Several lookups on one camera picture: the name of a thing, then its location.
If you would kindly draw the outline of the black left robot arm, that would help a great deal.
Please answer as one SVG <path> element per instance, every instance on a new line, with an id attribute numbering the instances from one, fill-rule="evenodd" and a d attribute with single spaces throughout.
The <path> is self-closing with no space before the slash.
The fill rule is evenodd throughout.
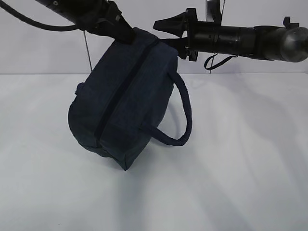
<path id="1" fill-rule="evenodd" d="M 39 0 L 82 31 L 131 44 L 135 33 L 112 0 Z"/>

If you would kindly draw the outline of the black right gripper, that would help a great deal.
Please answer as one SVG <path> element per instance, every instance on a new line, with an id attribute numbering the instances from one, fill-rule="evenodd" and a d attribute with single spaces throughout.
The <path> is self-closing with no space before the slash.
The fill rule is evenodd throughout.
<path id="1" fill-rule="evenodd" d="M 177 36 L 178 38 L 166 38 L 160 41 L 176 49 L 178 54 L 185 54 L 189 61 L 196 62 L 198 51 L 195 50 L 193 42 L 197 22 L 196 9 L 187 8 L 184 13 L 155 21 L 153 29 Z M 187 36 L 182 38 L 184 31 L 187 32 Z"/>

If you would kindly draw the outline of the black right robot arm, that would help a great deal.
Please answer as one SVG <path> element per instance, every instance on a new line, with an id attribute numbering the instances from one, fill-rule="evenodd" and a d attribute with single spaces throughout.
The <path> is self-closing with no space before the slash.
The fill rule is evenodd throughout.
<path id="1" fill-rule="evenodd" d="M 283 26 L 236 27 L 221 24 L 221 12 L 212 22 L 199 21 L 196 9 L 187 8 L 174 17 L 155 21 L 153 28 L 176 38 L 164 42 L 175 48 L 181 59 L 196 61 L 199 52 L 227 54 L 221 66 L 233 57 L 299 63 L 308 57 L 308 30 L 289 17 Z"/>

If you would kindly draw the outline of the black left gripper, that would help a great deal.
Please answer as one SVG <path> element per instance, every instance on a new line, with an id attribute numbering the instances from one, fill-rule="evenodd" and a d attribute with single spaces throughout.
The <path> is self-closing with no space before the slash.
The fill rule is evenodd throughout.
<path id="1" fill-rule="evenodd" d="M 116 41 L 131 44 L 135 33 L 123 18 L 114 1 L 97 0 L 94 6 L 77 19 L 80 30 L 98 36 L 111 36 Z"/>

